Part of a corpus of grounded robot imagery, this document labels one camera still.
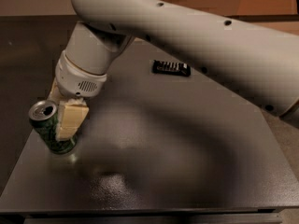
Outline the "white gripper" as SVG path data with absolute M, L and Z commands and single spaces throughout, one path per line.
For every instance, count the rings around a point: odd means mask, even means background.
M 63 51 L 55 68 L 55 77 L 48 100 L 59 105 L 56 140 L 66 141 L 76 134 L 89 112 L 83 98 L 95 97 L 102 90 L 107 75 L 93 75 L 79 69 Z M 64 96 L 83 98 L 63 101 Z

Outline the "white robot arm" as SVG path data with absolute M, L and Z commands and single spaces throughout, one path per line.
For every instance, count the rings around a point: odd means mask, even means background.
M 299 37 L 161 0 L 71 0 L 80 20 L 56 65 L 50 99 L 96 96 L 135 38 L 293 127 L 299 126 Z

